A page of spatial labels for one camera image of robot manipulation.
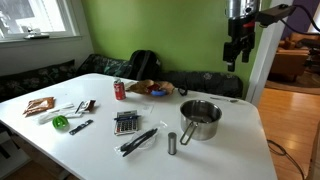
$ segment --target red soda can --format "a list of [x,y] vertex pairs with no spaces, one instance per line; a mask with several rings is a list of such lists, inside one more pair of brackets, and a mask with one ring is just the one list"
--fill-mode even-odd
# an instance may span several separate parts
[[123,100],[126,98],[126,91],[124,89],[124,83],[120,79],[113,83],[114,92],[117,100]]

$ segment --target window sill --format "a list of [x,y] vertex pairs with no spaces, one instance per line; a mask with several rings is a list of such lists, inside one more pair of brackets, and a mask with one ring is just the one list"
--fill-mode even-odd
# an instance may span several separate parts
[[45,39],[6,39],[0,40],[0,48],[10,48],[18,46],[30,46],[39,44],[49,44],[66,41],[81,40],[82,36],[69,36],[69,37],[49,37]]

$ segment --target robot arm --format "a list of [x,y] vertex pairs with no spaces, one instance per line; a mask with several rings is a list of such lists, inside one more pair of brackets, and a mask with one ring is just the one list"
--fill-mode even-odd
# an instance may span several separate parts
[[259,11],[260,0],[227,0],[228,35],[231,42],[224,44],[223,60],[227,62],[228,71],[235,70],[235,60],[242,52],[242,62],[249,61],[251,49],[254,48],[255,22],[267,27],[293,13],[295,7],[279,6]]

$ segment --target metal saucepan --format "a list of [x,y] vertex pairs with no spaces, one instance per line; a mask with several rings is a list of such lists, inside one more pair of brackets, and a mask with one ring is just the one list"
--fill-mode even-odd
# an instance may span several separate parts
[[203,100],[190,100],[180,106],[181,128],[184,131],[180,143],[187,145],[190,139],[204,141],[212,138],[218,127],[222,112],[220,108]]

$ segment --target hardwood floor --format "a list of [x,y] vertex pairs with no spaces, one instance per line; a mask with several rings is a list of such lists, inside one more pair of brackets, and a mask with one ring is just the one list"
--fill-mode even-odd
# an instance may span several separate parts
[[[267,139],[283,146],[307,175],[313,139],[317,130],[320,96],[265,89],[258,107]],[[271,153],[279,180],[300,180],[296,167],[285,157]],[[45,170],[31,162],[8,180],[52,179]]]

